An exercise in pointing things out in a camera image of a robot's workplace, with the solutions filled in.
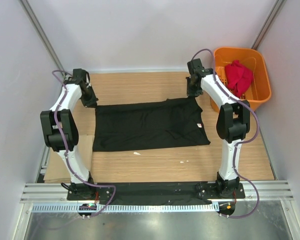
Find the black t shirt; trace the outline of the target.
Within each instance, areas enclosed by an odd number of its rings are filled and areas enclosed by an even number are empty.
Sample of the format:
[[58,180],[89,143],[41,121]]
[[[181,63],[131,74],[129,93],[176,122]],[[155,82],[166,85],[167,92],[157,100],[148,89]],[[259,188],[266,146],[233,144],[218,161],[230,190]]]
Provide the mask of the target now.
[[210,141],[193,97],[100,105],[95,110],[94,152],[206,146]]

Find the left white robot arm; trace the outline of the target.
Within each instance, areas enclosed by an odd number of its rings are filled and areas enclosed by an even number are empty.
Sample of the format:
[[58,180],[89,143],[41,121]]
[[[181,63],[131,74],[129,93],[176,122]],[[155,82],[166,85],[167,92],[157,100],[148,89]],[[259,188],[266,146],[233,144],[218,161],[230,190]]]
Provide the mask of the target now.
[[96,196],[96,187],[78,149],[79,131],[72,111],[79,100],[85,108],[95,109],[98,98],[86,70],[76,68],[72,74],[54,70],[52,75],[56,77],[56,73],[64,73],[68,78],[57,79],[61,83],[62,91],[56,103],[49,110],[40,113],[44,142],[62,158],[70,174],[70,184],[61,184],[68,191],[67,199],[91,200]]

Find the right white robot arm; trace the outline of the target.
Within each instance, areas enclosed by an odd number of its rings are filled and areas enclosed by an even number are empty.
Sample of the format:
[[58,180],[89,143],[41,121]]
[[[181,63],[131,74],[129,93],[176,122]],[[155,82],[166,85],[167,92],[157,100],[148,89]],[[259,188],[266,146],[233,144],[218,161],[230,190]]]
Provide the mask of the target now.
[[250,111],[225,87],[214,69],[203,67],[200,59],[189,61],[187,68],[187,96],[206,92],[219,108],[216,131],[222,139],[222,156],[213,190],[221,198],[231,198],[239,189],[238,163],[241,142],[250,131]]

